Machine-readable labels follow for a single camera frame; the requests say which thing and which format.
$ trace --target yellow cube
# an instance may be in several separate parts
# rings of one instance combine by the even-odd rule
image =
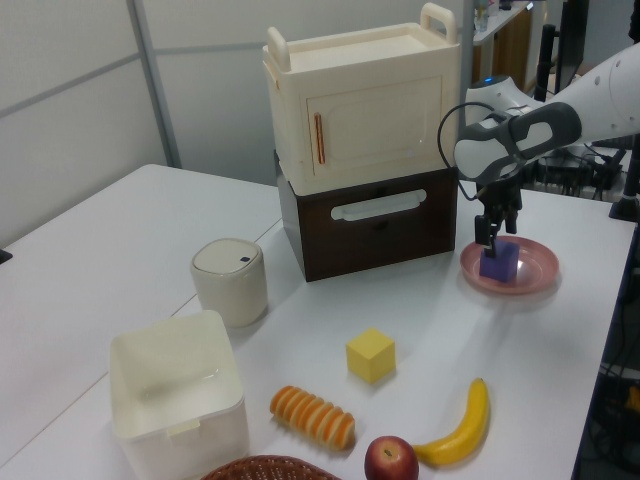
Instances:
[[[375,328],[347,343],[347,367],[369,383],[396,368],[395,342]]]

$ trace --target red apple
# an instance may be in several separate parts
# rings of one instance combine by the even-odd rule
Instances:
[[[367,480],[417,480],[420,467],[411,445],[399,437],[378,437],[364,456]]]

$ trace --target toy bread roll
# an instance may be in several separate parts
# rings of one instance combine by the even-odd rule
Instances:
[[[353,415],[298,387],[280,389],[271,399],[270,410],[282,423],[331,450],[344,450],[355,443]]]

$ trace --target container lid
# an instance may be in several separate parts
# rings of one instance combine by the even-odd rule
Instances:
[[[211,242],[193,258],[193,266],[204,272],[226,275],[235,273],[258,257],[259,247],[237,238],[223,238]]]
[[[416,24],[289,42],[291,71],[307,72],[418,54],[441,46]]]

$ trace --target white table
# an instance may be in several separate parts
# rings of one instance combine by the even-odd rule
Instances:
[[[107,371],[111,339],[195,293],[206,243],[256,240],[272,187],[146,166],[10,245],[0,265],[0,466]]]
[[[199,188],[230,182],[192,178]],[[176,181],[175,195],[193,191],[188,183]],[[267,188],[265,196],[274,192]],[[561,275],[557,288],[522,297],[487,294],[462,277],[459,255],[472,241],[481,207],[463,199],[454,252],[314,283],[304,281],[281,224],[269,229],[258,243],[270,311],[260,323],[230,332],[251,453],[293,455],[345,480],[363,478],[364,452],[375,437],[426,442],[448,433],[462,415],[469,382],[482,376],[492,416],[479,455],[452,469],[421,467],[420,478],[568,479],[634,225],[609,219],[600,202],[537,192],[523,192],[523,201],[519,233],[551,248]],[[195,228],[201,215],[184,208],[173,221]],[[181,316],[199,309],[197,298],[176,308]],[[347,371],[344,352],[369,326],[397,344],[397,372],[374,386]],[[103,337],[96,351],[104,364],[109,340]],[[0,479],[135,478],[112,437],[108,376],[95,380],[0,469]],[[332,455],[278,427],[269,400],[285,384],[351,411],[353,451]]]

